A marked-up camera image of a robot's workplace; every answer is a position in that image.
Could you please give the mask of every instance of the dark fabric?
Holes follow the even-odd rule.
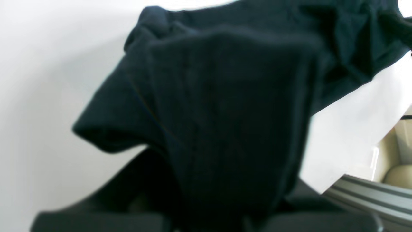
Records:
[[[276,207],[297,176],[325,52],[310,33],[231,27],[152,44],[159,120],[194,220]]]
[[[379,25],[381,10],[399,14],[396,0],[238,1],[179,12],[147,7],[127,38],[125,57],[94,95],[73,130],[106,152],[119,152],[141,143],[162,150],[164,128],[156,120],[146,49],[152,41],[219,25],[266,33],[310,31],[322,36],[334,54],[334,64],[325,77],[314,114],[367,83],[406,53],[407,47]]]
[[[310,116],[406,53],[382,11],[400,14],[396,0],[147,7],[73,130],[111,153],[149,144],[188,220],[236,231],[293,188]]]
[[[284,201],[289,208],[284,211],[343,211],[342,208],[320,196],[301,179],[298,179],[292,191],[285,195]]]
[[[393,11],[384,11],[379,13],[379,22],[412,50],[412,17],[403,18]]]
[[[299,212],[270,217],[260,226],[246,223],[244,232],[378,232],[370,215],[344,212]]]
[[[179,220],[183,210],[181,195],[170,165],[160,154],[146,149],[98,191],[61,212],[156,211]]]

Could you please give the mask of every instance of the black cloth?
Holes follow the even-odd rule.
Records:
[[[406,53],[382,11],[400,14],[396,0],[147,7],[73,130],[111,153],[149,144],[190,223],[236,230],[294,186],[310,116]]]
[[[378,232],[372,216],[343,212],[299,212],[270,217],[258,227],[247,223],[245,232]]]

